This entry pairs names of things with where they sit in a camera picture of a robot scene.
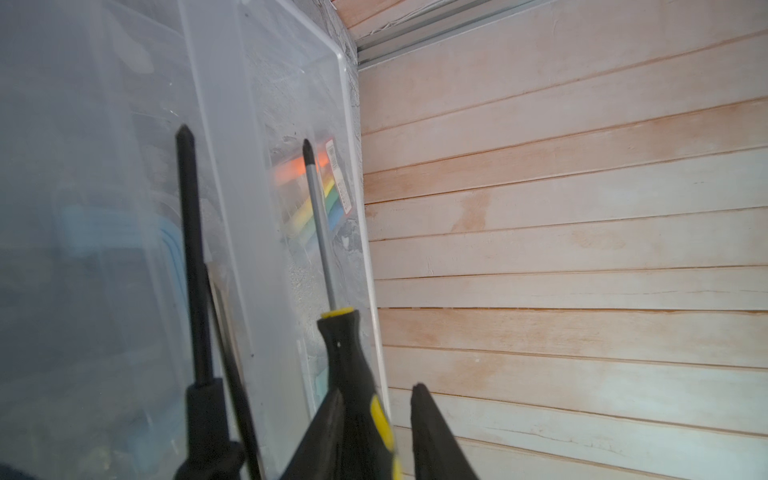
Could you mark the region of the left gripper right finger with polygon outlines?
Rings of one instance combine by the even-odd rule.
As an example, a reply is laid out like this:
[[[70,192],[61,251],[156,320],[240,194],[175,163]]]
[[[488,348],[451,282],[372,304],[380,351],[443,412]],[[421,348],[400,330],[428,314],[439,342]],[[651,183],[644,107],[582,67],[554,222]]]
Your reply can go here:
[[[478,480],[423,383],[412,389],[411,432],[417,480]]]

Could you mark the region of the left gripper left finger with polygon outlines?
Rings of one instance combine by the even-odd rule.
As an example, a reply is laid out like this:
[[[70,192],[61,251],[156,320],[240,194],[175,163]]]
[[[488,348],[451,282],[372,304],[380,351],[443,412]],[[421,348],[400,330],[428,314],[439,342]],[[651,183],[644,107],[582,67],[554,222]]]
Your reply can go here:
[[[343,395],[334,389],[326,395],[280,479],[340,479],[344,421]]]

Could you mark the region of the yellow black screwdriver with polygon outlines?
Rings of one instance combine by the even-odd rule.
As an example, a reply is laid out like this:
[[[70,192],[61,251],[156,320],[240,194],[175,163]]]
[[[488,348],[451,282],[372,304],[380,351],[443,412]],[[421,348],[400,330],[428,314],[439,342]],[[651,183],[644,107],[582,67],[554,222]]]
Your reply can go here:
[[[329,311],[317,322],[329,363],[328,390],[338,389],[345,403],[341,477],[401,479],[395,435],[360,342],[360,313],[340,304],[331,265],[332,240],[324,190],[313,146],[307,139],[303,141],[302,155],[329,303]]]

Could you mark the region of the orange black screwdriver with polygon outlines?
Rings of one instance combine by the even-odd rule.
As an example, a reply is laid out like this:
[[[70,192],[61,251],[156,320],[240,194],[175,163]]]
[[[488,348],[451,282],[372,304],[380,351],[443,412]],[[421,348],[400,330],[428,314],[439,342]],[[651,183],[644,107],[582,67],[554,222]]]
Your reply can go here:
[[[238,479],[245,462],[229,433],[223,380],[214,375],[209,293],[199,202],[197,156],[191,129],[175,134],[194,380],[186,390],[187,458],[177,479]]]

